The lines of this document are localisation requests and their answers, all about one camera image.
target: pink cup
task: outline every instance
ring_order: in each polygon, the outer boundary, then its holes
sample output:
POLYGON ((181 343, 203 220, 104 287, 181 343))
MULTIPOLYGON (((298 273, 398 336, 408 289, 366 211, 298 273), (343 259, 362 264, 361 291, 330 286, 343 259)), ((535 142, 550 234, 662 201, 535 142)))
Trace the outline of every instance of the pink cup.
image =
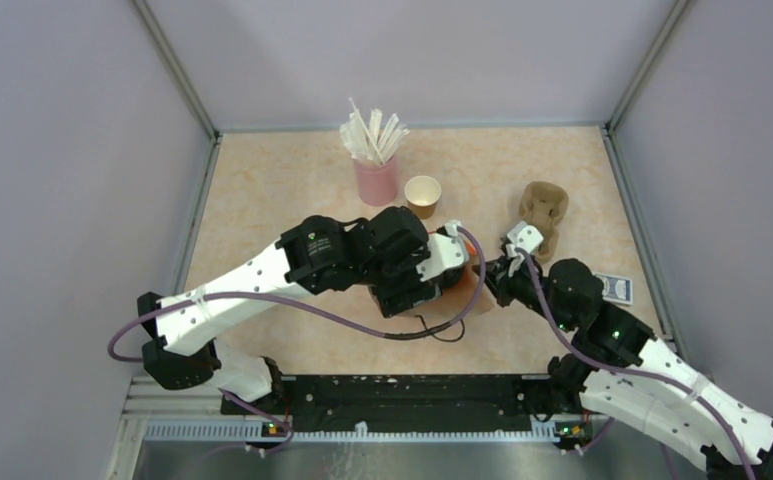
POLYGON ((382 207, 398 197, 397 156, 393 156, 386 165, 379 167, 357 160, 352 161, 360 200, 373 207, 382 207))

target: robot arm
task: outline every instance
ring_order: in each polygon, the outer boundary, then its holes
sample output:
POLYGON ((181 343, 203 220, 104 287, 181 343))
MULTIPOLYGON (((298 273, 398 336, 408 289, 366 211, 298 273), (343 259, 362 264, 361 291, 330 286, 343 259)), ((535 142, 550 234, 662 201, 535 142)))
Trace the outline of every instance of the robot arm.
MULTIPOLYGON (((518 265, 532 259, 513 253, 521 245, 532 251, 541 243, 537 235, 532 227, 520 224, 504 239, 505 255, 487 264, 486 283, 500 305, 518 300, 542 313, 529 272, 518 265)), ((562 395, 657 439, 707 471, 710 478, 744 478, 741 460, 725 429, 697 401, 701 397, 724 417, 757 478, 773 479, 772 417, 738 402, 683 362, 648 326, 604 301, 602 282, 578 260, 555 263, 541 284, 557 327, 576 332, 571 343, 577 350, 611 367, 672 378, 693 392, 686 394, 656 379, 594 369, 568 354, 549 365, 562 395)))
POLYGON ((276 366, 213 340, 276 303, 265 297, 207 302, 207 295, 235 291, 302 300, 364 285, 381 314, 391 317, 438 298, 459 281, 469 256, 457 225, 449 222, 428 234, 404 207, 387 208, 371 220, 309 217, 215 280, 180 295, 140 299, 142 313, 194 302, 145 325, 152 337, 142 349, 145 370, 169 390, 204 384, 245 401, 267 395, 279 385, 276 366))

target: beige tabletop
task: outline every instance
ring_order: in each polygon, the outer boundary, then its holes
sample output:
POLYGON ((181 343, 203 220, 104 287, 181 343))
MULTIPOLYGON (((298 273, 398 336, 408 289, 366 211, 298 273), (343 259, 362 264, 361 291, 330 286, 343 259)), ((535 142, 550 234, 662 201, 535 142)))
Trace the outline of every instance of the beige tabletop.
MULTIPOLYGON (((630 310, 660 331, 597 127, 413 130, 398 155, 401 185, 415 175, 442 184, 436 213, 424 221, 428 229, 459 219, 488 257, 499 255, 501 235, 518 220, 525 185, 545 180, 563 187, 570 202, 554 259, 576 257, 593 271, 632 278, 630 310)), ((399 195, 393 203, 404 202, 399 195)), ((309 215, 351 220, 380 210, 357 197, 338 132, 224 135, 186 287, 248 261, 309 215)), ((420 329, 415 318, 381 318, 363 287, 308 302, 382 331, 420 329)), ((271 357, 292 374, 544 373, 548 360, 564 353, 548 324, 518 303, 465 323, 458 343, 395 342, 275 307, 220 340, 271 357)))

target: white wall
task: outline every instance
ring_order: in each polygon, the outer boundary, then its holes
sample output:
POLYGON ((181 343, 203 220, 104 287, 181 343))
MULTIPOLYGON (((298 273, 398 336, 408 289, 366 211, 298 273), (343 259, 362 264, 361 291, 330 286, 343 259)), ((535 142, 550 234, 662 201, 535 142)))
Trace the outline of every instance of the white wall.
POLYGON ((127 1, 0 1, 0 479, 102 476, 208 148, 127 1))
POLYGON ((773 1, 697 2, 619 138, 691 362, 773 414, 773 1))
POLYGON ((608 119, 674 0, 151 0, 221 130, 608 119))

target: brown paper cup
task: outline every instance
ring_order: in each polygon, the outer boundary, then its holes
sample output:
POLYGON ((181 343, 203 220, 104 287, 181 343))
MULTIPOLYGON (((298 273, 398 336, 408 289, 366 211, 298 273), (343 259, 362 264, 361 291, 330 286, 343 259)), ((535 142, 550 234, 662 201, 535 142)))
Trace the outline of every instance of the brown paper cup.
POLYGON ((404 196, 407 206, 418 218, 430 218, 442 198, 442 186, 433 177, 413 177, 404 186, 404 196))

